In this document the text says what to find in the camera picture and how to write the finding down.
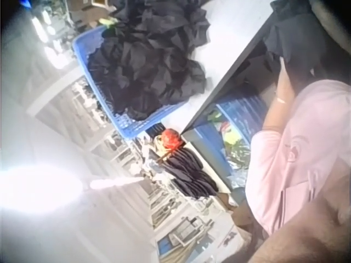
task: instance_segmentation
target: hanging clothes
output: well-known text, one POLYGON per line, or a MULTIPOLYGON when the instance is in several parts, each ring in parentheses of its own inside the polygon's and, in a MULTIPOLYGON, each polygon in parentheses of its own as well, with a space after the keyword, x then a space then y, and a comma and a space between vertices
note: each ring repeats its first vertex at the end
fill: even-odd
POLYGON ((200 64, 188 59, 207 43, 199 0, 112 0, 118 20, 88 58, 88 70, 114 114, 142 121, 164 105, 203 93, 200 64))
POLYGON ((199 199, 200 197, 216 196, 216 182, 202 169, 201 161, 186 148, 180 148, 162 165, 175 178, 173 185, 185 196, 199 199))

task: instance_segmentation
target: bright light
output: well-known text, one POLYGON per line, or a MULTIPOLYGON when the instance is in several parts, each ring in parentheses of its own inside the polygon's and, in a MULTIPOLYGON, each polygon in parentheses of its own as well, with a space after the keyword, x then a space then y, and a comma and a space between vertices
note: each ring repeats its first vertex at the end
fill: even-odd
POLYGON ((90 183, 90 188, 98 190, 98 189, 104 189, 104 188, 109 188, 113 186, 129 185, 143 180, 144 180, 143 177, 118 177, 116 179, 98 179, 98 180, 93 180, 90 183))
POLYGON ((37 31, 37 34, 40 38, 40 40, 44 43, 47 43, 49 41, 48 35, 46 34, 42 24, 40 23, 39 19, 33 18, 32 23, 34 25, 35 30, 37 31))
POLYGON ((82 183, 67 171, 48 165, 20 167, 0 173, 0 207, 43 214, 80 196, 82 183))
POLYGON ((64 54, 57 54, 56 51, 50 47, 44 47, 45 54, 55 68, 61 70, 69 64, 68 59, 64 54))
POLYGON ((48 12, 46 12, 46 10, 44 10, 42 12, 42 15, 43 15, 44 22, 48 25, 51 25, 51 19, 50 19, 48 12))
POLYGON ((57 52, 62 53, 64 50, 61 46, 60 41, 58 40, 53 40, 54 48, 56 49, 57 52))
POLYGON ((48 30, 50 35, 55 36, 55 34, 56 34, 55 28, 53 28, 52 26, 48 26, 47 30, 48 30))

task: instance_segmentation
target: bracelet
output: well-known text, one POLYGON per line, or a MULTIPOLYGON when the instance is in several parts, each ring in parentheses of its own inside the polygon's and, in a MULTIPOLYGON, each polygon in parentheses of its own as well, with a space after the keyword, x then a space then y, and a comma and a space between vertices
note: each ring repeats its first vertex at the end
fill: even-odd
POLYGON ((276 100, 277 100, 277 102, 279 102, 279 103, 286 104, 285 100, 282 100, 282 99, 279 98, 279 97, 276 97, 276 100))

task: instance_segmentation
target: person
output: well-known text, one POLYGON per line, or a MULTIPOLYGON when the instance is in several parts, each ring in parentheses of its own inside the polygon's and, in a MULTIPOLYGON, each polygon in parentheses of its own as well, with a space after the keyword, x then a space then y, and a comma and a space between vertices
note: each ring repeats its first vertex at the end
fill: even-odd
POLYGON ((246 198, 268 235, 321 191, 330 174, 350 167, 350 86, 312 83, 296 97, 281 60, 276 97, 251 142, 246 198))
POLYGON ((223 263, 350 262, 350 223, 350 170, 339 170, 256 252, 249 244, 223 263))

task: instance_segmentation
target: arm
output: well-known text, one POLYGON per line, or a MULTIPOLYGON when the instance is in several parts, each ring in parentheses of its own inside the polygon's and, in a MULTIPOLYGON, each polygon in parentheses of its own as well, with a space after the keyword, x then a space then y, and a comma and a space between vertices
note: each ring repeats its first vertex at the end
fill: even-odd
POLYGON ((268 238, 249 262, 350 262, 350 177, 340 177, 268 238))
POLYGON ((281 71, 277 84, 276 97, 269 107, 262 129, 282 133, 289 118, 295 93, 286 72, 284 61, 283 59, 280 61, 281 71))

